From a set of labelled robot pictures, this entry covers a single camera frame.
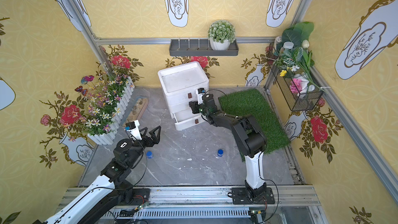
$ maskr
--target blue cap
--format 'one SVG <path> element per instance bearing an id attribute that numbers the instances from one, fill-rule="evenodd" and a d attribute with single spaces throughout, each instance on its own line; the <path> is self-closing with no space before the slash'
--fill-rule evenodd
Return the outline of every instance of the blue cap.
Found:
<path id="1" fill-rule="evenodd" d="M 151 151 L 147 152 L 147 158 L 152 158 L 153 157 L 153 153 Z"/>

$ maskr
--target white picket fence planter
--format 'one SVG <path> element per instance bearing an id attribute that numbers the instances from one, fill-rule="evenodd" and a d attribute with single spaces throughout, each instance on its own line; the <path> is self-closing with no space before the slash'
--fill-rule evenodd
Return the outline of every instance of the white picket fence planter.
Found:
<path id="1" fill-rule="evenodd" d="M 124 113 L 126 112 L 127 105 L 129 104 L 134 88 L 135 88 L 134 83 L 132 82 L 131 77 L 129 76 L 126 87 L 123 90 L 122 99 L 120 100 L 120 102 L 117 103 L 117 107 L 115 107 L 115 111 L 119 108 L 120 113 L 116 114 L 116 116 L 111 119 L 112 124 L 109 125 L 112 131 L 110 133 L 105 133 L 101 135 L 88 134 L 87 137 L 89 137 L 92 141 L 96 142 L 97 144 L 106 144 L 106 145 L 113 144 L 113 140 L 115 139 L 117 129 L 119 128 Z"/>

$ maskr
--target wire basket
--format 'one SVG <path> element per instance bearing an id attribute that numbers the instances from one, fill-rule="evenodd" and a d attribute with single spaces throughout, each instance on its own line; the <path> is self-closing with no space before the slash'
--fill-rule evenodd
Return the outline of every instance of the wire basket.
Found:
<path id="1" fill-rule="evenodd" d="M 278 66 L 272 65 L 271 71 L 275 76 L 276 82 L 278 83 L 279 88 L 281 89 L 282 94 L 292 112 L 311 111 L 314 109 L 316 103 L 319 101 L 319 98 L 322 96 L 323 91 L 315 87 L 315 89 L 311 92 L 293 93 L 290 90 L 290 86 L 295 87 L 297 92 L 300 92 L 300 90 L 298 90 L 296 85 L 292 82 L 292 78 L 280 76 L 282 69 Z M 302 74 L 303 72 L 304 71 L 302 69 L 299 69 L 295 72 L 295 74 Z"/>

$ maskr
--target gray wall shelf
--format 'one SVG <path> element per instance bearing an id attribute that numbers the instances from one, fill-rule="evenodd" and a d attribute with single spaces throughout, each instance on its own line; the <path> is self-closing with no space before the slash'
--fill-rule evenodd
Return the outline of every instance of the gray wall shelf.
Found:
<path id="1" fill-rule="evenodd" d="M 236 40 L 227 50 L 213 50 L 207 38 L 172 39 L 170 42 L 170 56 L 237 56 L 239 47 Z"/>

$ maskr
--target open drawer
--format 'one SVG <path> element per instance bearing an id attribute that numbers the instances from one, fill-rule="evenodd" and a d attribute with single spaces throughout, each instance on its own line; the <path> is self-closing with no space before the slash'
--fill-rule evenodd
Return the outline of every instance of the open drawer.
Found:
<path id="1" fill-rule="evenodd" d="M 173 113 L 176 119 L 176 130 L 182 131 L 188 127 L 193 127 L 194 125 L 200 124 L 205 120 L 202 119 L 201 113 L 193 114 L 191 108 Z"/>

